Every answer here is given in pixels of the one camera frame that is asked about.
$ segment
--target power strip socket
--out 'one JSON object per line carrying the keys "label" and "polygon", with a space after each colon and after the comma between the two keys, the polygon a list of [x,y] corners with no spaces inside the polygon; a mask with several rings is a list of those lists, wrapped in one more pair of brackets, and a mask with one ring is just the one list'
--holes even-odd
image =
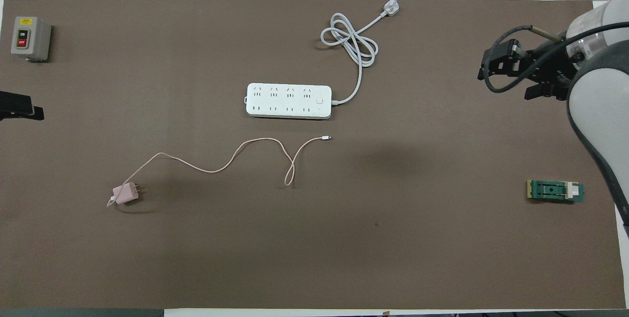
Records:
{"label": "power strip socket", "polygon": [[251,83],[245,104],[252,117],[327,119],[332,114],[332,89],[321,85]]}

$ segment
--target black cable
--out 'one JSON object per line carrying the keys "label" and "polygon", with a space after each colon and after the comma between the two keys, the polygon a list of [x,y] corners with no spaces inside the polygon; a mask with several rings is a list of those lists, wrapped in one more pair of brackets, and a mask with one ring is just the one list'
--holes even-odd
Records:
{"label": "black cable", "polygon": [[517,32],[519,30],[531,30],[532,28],[533,28],[533,26],[519,26],[517,28],[509,30],[507,33],[505,33],[499,39],[497,39],[496,42],[494,42],[494,44],[492,45],[489,53],[486,55],[485,59],[483,60],[483,78],[485,79],[485,85],[487,86],[487,88],[489,88],[489,91],[492,91],[494,93],[502,93],[504,91],[511,90],[517,84],[522,82],[522,80],[524,80],[525,78],[529,77],[532,73],[534,73],[535,70],[537,70],[537,68],[539,66],[541,66],[542,64],[544,64],[544,62],[546,62],[546,60],[548,60],[550,57],[555,55],[555,53],[557,53],[562,48],[565,48],[567,45],[572,44],[572,43],[578,41],[579,39],[582,39],[584,37],[588,37],[589,35],[593,35],[595,33],[604,32],[606,30],[611,30],[611,29],[629,28],[629,22],[618,22],[616,24],[608,24],[608,25],[605,25],[605,26],[599,26],[597,28],[593,28],[593,29],[587,30],[585,32],[579,33],[578,35],[575,35],[575,37],[568,38],[568,39],[564,40],[563,42],[560,42],[559,44],[555,44],[555,46],[551,50],[547,51],[546,53],[544,53],[544,55],[539,57],[533,64],[531,64],[525,71],[523,71],[523,73],[521,73],[515,80],[510,82],[507,86],[504,86],[504,87],[501,87],[501,88],[494,87],[491,84],[491,82],[489,82],[489,61],[488,61],[488,59],[489,59],[489,57],[491,55],[493,55],[493,52],[496,49],[496,46],[498,44],[500,44],[509,35],[512,35],[513,33]]}

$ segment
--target white plug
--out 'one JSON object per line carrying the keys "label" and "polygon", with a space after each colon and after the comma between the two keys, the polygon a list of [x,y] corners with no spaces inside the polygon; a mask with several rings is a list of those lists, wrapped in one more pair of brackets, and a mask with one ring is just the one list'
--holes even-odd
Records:
{"label": "white plug", "polygon": [[397,0],[389,0],[384,4],[384,12],[389,16],[395,15],[400,10],[400,4]]}
{"label": "white plug", "polygon": [[114,188],[113,189],[114,195],[112,196],[112,198],[110,198],[110,202],[113,202],[116,196],[118,196],[118,198],[116,199],[116,203],[118,205],[122,203],[130,202],[130,201],[134,201],[135,199],[139,197],[138,187],[139,185],[136,185],[133,182],[128,182],[125,185],[120,185]]}

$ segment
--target coiled white cable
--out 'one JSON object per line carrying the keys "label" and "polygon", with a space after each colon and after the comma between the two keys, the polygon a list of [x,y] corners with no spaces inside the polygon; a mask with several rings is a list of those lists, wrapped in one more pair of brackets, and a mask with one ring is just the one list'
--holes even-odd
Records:
{"label": "coiled white cable", "polygon": [[[350,58],[352,58],[353,62],[355,62],[358,66],[358,80],[356,81],[354,91],[344,100],[333,100],[332,106],[344,104],[356,95],[358,89],[360,88],[360,82],[362,81],[362,68],[368,68],[371,66],[375,61],[375,56],[378,54],[378,44],[373,39],[364,37],[360,34],[373,26],[376,22],[380,21],[382,17],[395,15],[395,13],[397,13],[400,9],[400,5],[395,0],[389,0],[386,4],[384,4],[383,9],[384,11],[382,11],[378,17],[373,19],[373,21],[369,22],[360,30],[355,30],[348,17],[343,15],[343,13],[337,12],[332,15],[332,18],[330,19],[330,26],[321,31],[320,38],[323,44],[326,46],[338,46],[341,44]],[[332,35],[332,37],[334,37],[334,42],[328,42],[325,40],[325,35],[328,32]],[[362,45],[368,52],[363,53],[360,51],[360,45]]]}
{"label": "coiled white cable", "polygon": [[[146,165],[148,165],[148,163],[150,163],[151,161],[153,161],[155,158],[157,158],[157,156],[159,155],[164,155],[168,158],[172,158],[173,160],[177,160],[181,163],[184,163],[184,165],[187,165],[189,167],[192,167],[195,170],[204,172],[204,173],[217,173],[220,172],[224,169],[226,169],[227,167],[229,167],[229,165],[231,165],[231,163],[234,161],[234,158],[236,158],[236,156],[238,155],[238,153],[240,153],[240,151],[242,150],[242,148],[250,143],[254,143],[254,142],[259,142],[260,140],[272,140],[276,143],[279,144],[279,146],[282,148],[282,152],[284,152],[284,155],[288,158],[288,160],[290,161],[290,167],[288,168],[288,170],[286,171],[286,176],[284,177],[284,185],[285,187],[288,187],[289,185],[292,184],[292,181],[295,178],[295,161],[297,160],[297,156],[299,155],[299,153],[301,152],[301,150],[308,144],[314,142],[315,140],[331,140],[332,136],[326,135],[326,136],[319,136],[319,138],[312,138],[310,140],[308,140],[307,142],[303,143],[299,149],[297,150],[297,152],[295,153],[295,156],[290,157],[290,155],[288,154],[288,152],[286,151],[286,148],[284,147],[284,144],[277,140],[276,138],[256,138],[256,139],[251,139],[251,140],[247,140],[246,142],[240,144],[240,146],[238,147],[238,149],[236,149],[236,151],[234,151],[234,154],[231,156],[231,158],[229,159],[229,161],[227,162],[227,164],[223,167],[220,167],[220,169],[217,170],[204,170],[201,169],[200,167],[196,167],[195,165],[186,162],[178,157],[172,156],[170,154],[167,153],[156,153],[154,154],[151,158],[148,159],[148,161],[144,162],[144,164],[142,166],[140,166],[137,170],[135,170],[135,172],[133,172],[129,178],[127,178],[123,183],[121,187],[124,187],[125,184],[129,183],[130,180],[132,180],[133,176],[135,176],[136,174],[138,174],[138,172],[143,169]],[[119,190],[115,196],[113,196],[112,198],[110,198],[110,200],[107,202],[107,207],[109,207],[110,205],[112,205],[113,203],[116,202],[116,200],[118,199],[118,197],[120,196],[122,190]]]}

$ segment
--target green electrical component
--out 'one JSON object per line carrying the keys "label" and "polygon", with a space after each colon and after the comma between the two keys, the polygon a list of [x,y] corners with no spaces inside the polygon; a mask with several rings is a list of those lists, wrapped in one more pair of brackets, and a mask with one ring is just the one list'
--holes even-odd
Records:
{"label": "green electrical component", "polygon": [[557,182],[552,180],[526,181],[526,194],[531,199],[582,202],[583,185],[577,182]]}

